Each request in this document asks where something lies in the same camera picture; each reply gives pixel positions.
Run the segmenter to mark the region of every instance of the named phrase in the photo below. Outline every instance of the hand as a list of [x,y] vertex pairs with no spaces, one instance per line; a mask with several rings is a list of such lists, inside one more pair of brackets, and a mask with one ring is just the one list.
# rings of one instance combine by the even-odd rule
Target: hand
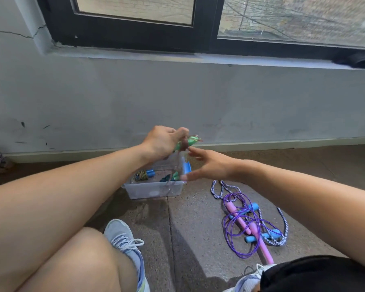
[[233,180],[235,165],[240,162],[238,159],[228,157],[219,152],[189,147],[189,155],[199,161],[204,161],[204,165],[195,171],[180,176],[182,181],[192,181],[199,178],[213,180]]
[[158,161],[169,156],[177,142],[187,137],[188,133],[189,130],[184,127],[176,130],[165,126],[154,126],[142,142],[142,145],[146,147],[149,162]]

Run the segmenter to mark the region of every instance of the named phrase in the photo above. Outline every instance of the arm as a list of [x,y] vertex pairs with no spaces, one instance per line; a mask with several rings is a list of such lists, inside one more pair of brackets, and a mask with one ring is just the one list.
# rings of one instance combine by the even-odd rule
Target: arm
[[138,146],[0,186],[0,275],[34,272],[129,176],[171,154],[187,134],[156,126]]
[[[285,210],[323,241],[365,266],[365,191],[334,181],[190,148],[204,166],[182,180],[243,182]],[[356,242],[349,240],[351,233]]]

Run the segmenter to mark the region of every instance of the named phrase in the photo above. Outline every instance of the blue and white braided rope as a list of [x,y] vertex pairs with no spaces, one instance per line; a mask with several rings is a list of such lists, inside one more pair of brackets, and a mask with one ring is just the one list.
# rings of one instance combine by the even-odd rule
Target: blue and white braided rope
[[[215,185],[216,183],[218,183],[217,180],[214,180],[212,182],[212,185],[211,185],[211,194],[214,196],[214,198],[216,199],[221,199],[223,200],[223,194],[224,194],[224,191],[228,191],[229,193],[234,193],[235,191],[231,191],[232,188],[236,189],[237,192],[241,192],[240,188],[238,186],[235,186],[235,185],[228,185],[227,183],[225,183],[223,180],[220,180],[220,185],[221,185],[221,190],[220,190],[220,194],[218,195],[216,192],[215,192]],[[232,199],[231,201],[232,202],[235,202],[237,200],[237,198],[234,198]],[[276,207],[277,208],[277,211],[280,213],[280,216],[282,218],[282,220],[284,221],[284,232],[283,232],[283,236],[281,238],[280,241],[277,241],[273,238],[272,234],[270,232],[268,232],[269,234],[269,239],[265,238],[262,234],[262,239],[269,245],[272,245],[272,246],[284,246],[287,242],[287,239],[288,239],[288,222],[287,222],[287,219],[285,218],[285,216],[283,215],[282,211],[280,208]],[[258,209],[258,216],[262,218],[262,212],[261,212],[261,209],[259,208]]]

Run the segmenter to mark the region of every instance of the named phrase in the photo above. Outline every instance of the shoe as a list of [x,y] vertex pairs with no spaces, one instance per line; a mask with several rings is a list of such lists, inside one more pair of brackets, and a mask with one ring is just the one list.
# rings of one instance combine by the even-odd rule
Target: shoe
[[113,219],[108,222],[104,235],[114,248],[120,250],[133,261],[138,276],[136,292],[150,292],[149,283],[145,277],[143,257],[138,250],[138,246],[143,246],[145,242],[141,239],[134,239],[130,227],[120,219]]
[[241,277],[234,288],[224,290],[223,292],[252,292],[254,287],[261,281],[262,273],[275,264],[257,265],[257,270],[247,276]]

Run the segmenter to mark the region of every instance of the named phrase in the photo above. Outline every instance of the black window frame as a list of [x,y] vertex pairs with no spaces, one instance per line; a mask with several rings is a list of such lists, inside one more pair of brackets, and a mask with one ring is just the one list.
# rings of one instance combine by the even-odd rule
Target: black window frame
[[288,41],[219,39],[224,0],[194,0],[192,24],[182,25],[93,14],[79,14],[75,0],[37,0],[55,42],[63,45],[211,53],[275,58],[321,59],[346,63],[365,49],[296,44]]

